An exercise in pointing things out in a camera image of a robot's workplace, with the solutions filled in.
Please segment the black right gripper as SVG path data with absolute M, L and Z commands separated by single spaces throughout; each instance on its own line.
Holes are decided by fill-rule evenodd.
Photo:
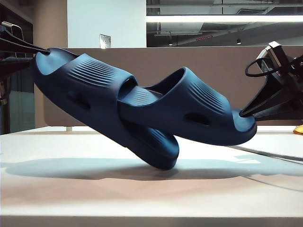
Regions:
M 262 89 L 240 112 L 257 121 L 303 119 L 303 57 L 270 56 Z

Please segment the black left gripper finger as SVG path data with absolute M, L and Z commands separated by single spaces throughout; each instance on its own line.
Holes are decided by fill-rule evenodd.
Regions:
M 1 52 L 33 53 L 33 54 L 35 54 L 37 52 L 41 52 L 44 54 L 49 54 L 48 50 L 20 45 L 20 44 L 14 43 L 12 41 L 6 40 L 4 38 L 0 38 L 0 51 Z
M 18 71 L 24 68 L 28 68 L 33 58 L 16 58 L 7 57 L 1 59 L 0 70 L 1 71 Z

